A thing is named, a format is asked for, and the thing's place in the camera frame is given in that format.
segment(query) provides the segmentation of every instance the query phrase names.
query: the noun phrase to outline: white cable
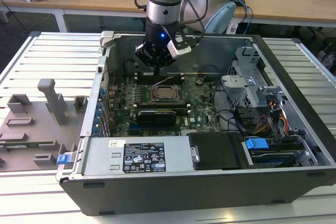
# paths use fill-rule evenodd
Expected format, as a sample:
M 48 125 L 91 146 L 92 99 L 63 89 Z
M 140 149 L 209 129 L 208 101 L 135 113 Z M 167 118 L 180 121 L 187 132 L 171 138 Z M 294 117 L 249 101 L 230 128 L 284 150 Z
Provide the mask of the white cable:
M 48 15 L 48 17 L 46 17 L 45 19 L 43 19 L 42 21 L 38 22 L 38 23 L 35 23 L 33 24 L 31 27 L 29 27 L 27 29 L 27 33 L 30 29 L 32 29 L 34 26 L 37 26 L 38 24 L 41 24 L 42 22 L 46 21 L 49 17 L 51 16 L 51 14 Z
M 164 82 L 164 81 L 166 81 L 166 80 L 168 80 L 168 79 L 170 79 L 170 78 L 173 78 L 173 76 L 170 76 L 170 77 L 164 79 L 163 81 L 160 81 L 160 82 L 158 82 L 158 83 L 152 85 L 152 87 L 153 87 L 153 86 L 156 86 L 156 85 L 159 85 L 160 83 L 162 83 L 162 82 Z

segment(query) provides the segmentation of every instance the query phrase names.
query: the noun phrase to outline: motherboard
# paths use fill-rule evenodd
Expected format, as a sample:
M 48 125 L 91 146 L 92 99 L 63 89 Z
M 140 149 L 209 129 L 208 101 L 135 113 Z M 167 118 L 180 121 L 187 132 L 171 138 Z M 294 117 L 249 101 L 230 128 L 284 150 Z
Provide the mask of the motherboard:
M 181 136 L 222 131 L 211 98 L 214 82 L 197 75 L 112 78 L 109 85 L 111 135 Z

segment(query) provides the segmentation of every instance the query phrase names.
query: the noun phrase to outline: blue plastic latch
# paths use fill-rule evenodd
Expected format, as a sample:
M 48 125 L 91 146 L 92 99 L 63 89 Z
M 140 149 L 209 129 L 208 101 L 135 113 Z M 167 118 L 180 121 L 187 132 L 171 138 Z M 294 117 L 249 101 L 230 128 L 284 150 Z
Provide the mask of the blue plastic latch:
M 245 141 L 248 149 L 268 149 L 268 144 L 264 138 L 249 138 Z
M 71 165 L 71 154 L 61 154 L 57 158 L 58 165 Z

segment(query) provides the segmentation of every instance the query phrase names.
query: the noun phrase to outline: blue cable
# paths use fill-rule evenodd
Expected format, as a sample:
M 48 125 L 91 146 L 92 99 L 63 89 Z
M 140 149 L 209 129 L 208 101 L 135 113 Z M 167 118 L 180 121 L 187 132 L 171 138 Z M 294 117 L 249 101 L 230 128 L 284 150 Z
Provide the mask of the blue cable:
M 244 8 L 244 9 L 247 11 L 247 13 L 248 13 L 247 26 L 246 26 L 246 29 L 245 29 L 245 31 L 244 31 L 244 34 L 246 34 L 246 33 L 247 33 L 247 30 L 248 30 L 248 27 L 249 27 L 249 25 L 250 25 L 250 22 L 252 21 L 252 19 L 251 19 L 251 15 L 250 15 L 250 9 L 249 9 L 249 7 L 247 7 L 247 6 L 245 5 L 245 3 L 243 3 L 243 1 L 241 1 L 241 0 L 237 0 L 237 1 L 241 3 L 241 5 L 243 6 L 243 8 Z

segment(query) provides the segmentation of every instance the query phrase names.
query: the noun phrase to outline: warning label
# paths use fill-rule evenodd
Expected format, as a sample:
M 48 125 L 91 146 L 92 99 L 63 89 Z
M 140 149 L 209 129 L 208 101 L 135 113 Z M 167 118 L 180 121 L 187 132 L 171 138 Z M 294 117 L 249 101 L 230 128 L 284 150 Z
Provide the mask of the warning label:
M 163 143 L 124 145 L 124 173 L 165 172 Z

